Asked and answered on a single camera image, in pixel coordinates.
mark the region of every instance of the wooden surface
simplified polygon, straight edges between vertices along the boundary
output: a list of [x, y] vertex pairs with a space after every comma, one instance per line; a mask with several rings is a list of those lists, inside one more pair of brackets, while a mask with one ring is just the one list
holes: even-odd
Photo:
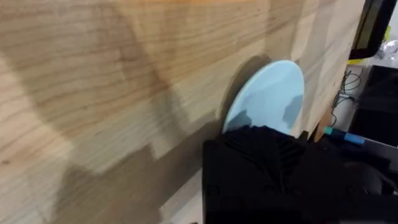
[[312, 130], [363, 3], [0, 0], [0, 223], [185, 222], [242, 83], [297, 61]]

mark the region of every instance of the light blue plate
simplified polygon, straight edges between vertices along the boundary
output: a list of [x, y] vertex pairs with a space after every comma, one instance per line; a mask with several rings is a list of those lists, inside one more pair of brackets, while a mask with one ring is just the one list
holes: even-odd
[[262, 67], [243, 86], [228, 111], [223, 133], [245, 125], [268, 126], [290, 134], [300, 113], [304, 78], [289, 60]]

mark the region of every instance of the black object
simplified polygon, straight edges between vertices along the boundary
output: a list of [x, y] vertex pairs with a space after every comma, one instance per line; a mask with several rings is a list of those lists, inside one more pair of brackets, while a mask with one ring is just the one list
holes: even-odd
[[397, 0], [366, 0], [349, 59], [375, 55], [382, 44]]
[[398, 69], [373, 66], [349, 132], [398, 146]]
[[[205, 223], [398, 221], [398, 199], [366, 192], [346, 163], [333, 146], [267, 127], [228, 132], [203, 146]], [[365, 167], [355, 169], [377, 175]]]

